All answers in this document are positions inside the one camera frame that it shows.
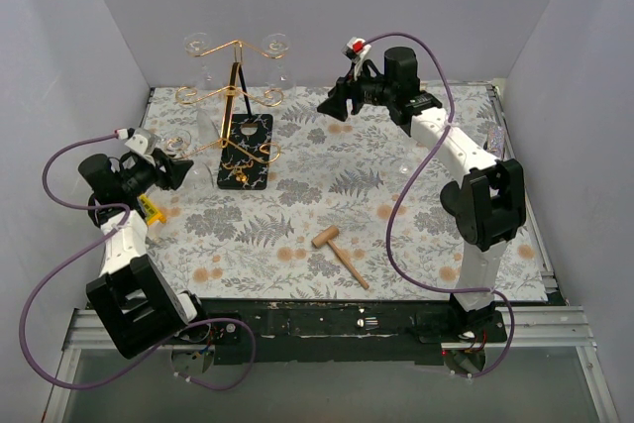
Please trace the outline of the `gold wire wine glass rack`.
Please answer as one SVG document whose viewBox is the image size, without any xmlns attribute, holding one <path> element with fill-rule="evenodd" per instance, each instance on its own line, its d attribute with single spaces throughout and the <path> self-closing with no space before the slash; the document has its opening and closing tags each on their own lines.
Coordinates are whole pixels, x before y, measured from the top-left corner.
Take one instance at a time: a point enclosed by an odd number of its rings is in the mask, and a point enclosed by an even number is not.
<svg viewBox="0 0 634 423">
<path fill-rule="evenodd" d="M 285 95 L 279 89 L 271 89 L 268 86 L 262 93 L 249 90 L 244 73 L 244 51 L 250 50 L 268 59 L 262 50 L 262 46 L 255 47 L 243 40 L 232 40 L 224 45 L 211 48 L 204 55 L 209 57 L 214 53 L 231 49 L 233 51 L 233 62 L 229 72 L 229 78 L 225 85 L 218 87 L 214 80 L 211 90 L 199 90 L 192 86 L 182 86 L 174 93 L 174 100 L 181 106 L 196 106 L 205 109 L 211 116 L 220 134 L 220 139 L 213 144 L 196 147 L 196 153 L 210 153 L 217 150 L 222 153 L 222 149 L 229 144 L 229 133 L 232 117 L 234 114 L 257 114 L 253 110 L 254 105 L 264 108 L 275 108 L 282 104 L 290 95 Z M 271 164 L 279 159 L 281 155 L 280 146 L 271 139 L 270 161 L 268 162 L 268 173 Z"/>
</svg>

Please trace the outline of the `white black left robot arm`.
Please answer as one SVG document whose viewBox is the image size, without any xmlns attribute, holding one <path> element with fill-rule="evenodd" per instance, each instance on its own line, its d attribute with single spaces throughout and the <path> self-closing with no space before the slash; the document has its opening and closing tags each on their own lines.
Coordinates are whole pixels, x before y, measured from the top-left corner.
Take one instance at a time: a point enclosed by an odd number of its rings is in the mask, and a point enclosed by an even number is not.
<svg viewBox="0 0 634 423">
<path fill-rule="evenodd" d="M 146 160 L 129 152 L 115 168 L 103 154 L 85 159 L 78 172 L 92 189 L 91 220 L 108 239 L 99 276 L 86 285 L 92 308 L 120 354 L 131 359 L 179 334 L 191 344 L 211 330 L 209 317 L 189 291 L 176 292 L 147 253 L 147 213 L 140 197 L 156 186 L 177 190 L 193 167 L 156 149 Z"/>
</svg>

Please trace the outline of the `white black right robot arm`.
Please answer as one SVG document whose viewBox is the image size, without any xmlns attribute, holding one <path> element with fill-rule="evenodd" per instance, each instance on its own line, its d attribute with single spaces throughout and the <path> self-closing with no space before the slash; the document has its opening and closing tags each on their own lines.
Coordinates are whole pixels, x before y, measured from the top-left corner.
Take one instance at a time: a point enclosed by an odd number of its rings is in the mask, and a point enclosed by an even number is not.
<svg viewBox="0 0 634 423">
<path fill-rule="evenodd" d="M 413 49 L 386 50 L 383 69 L 375 67 L 369 52 L 370 44 L 360 38 L 344 46 L 351 67 L 317 110 L 344 122 L 365 105 L 383 106 L 395 125 L 445 167 L 451 181 L 440 201 L 456 222 L 464 250 L 448 318 L 434 331 L 465 342 L 492 337 L 502 325 L 494 304 L 501 258 L 526 221 L 523 168 L 515 159 L 489 153 L 454 124 L 455 110 L 443 108 L 422 88 Z"/>
</svg>

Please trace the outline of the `black marbled rack base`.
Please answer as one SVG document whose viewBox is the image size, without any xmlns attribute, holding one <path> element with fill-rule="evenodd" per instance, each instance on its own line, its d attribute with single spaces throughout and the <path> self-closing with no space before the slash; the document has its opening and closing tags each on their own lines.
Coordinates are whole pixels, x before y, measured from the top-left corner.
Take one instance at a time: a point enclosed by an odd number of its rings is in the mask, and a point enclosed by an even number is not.
<svg viewBox="0 0 634 423">
<path fill-rule="evenodd" d="M 234 114 L 229 144 L 222 149 L 217 185 L 223 190 L 264 190 L 273 117 L 270 114 Z"/>
</svg>

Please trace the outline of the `wooden toy mallet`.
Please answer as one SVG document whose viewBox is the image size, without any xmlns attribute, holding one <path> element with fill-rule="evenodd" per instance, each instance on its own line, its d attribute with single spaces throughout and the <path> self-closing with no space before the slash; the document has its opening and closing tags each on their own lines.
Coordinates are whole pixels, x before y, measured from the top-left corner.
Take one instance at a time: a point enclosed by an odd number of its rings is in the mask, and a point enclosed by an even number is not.
<svg viewBox="0 0 634 423">
<path fill-rule="evenodd" d="M 324 229 L 321 233 L 315 236 L 311 243 L 314 248 L 321 249 L 327 246 L 332 250 L 342 265 L 348 270 L 351 276 L 364 290 L 369 290 L 369 283 L 362 277 L 362 275 L 356 270 L 351 260 L 342 252 L 342 250 L 334 243 L 334 240 L 340 235 L 340 230 L 337 226 L 331 225 Z"/>
</svg>

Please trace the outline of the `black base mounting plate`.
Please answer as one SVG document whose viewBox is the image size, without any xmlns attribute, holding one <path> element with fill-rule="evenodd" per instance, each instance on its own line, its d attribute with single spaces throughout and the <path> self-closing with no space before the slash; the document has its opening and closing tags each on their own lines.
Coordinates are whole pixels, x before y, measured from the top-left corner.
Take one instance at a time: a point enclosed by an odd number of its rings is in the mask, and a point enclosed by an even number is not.
<svg viewBox="0 0 634 423">
<path fill-rule="evenodd" d="M 202 301 L 214 319 L 217 365 L 326 362 L 412 362 L 440 366 L 442 347 L 479 352 L 510 333 L 500 308 L 467 312 L 454 299 Z"/>
</svg>

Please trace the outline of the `aluminium frame rail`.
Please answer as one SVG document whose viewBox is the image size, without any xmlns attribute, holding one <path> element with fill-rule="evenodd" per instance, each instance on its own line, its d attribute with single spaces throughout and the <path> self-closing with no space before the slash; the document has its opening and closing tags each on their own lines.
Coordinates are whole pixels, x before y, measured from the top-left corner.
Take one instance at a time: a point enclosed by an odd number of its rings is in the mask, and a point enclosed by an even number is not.
<svg viewBox="0 0 634 423">
<path fill-rule="evenodd" d="M 582 306 L 514 306 L 516 348 L 596 347 Z"/>
</svg>

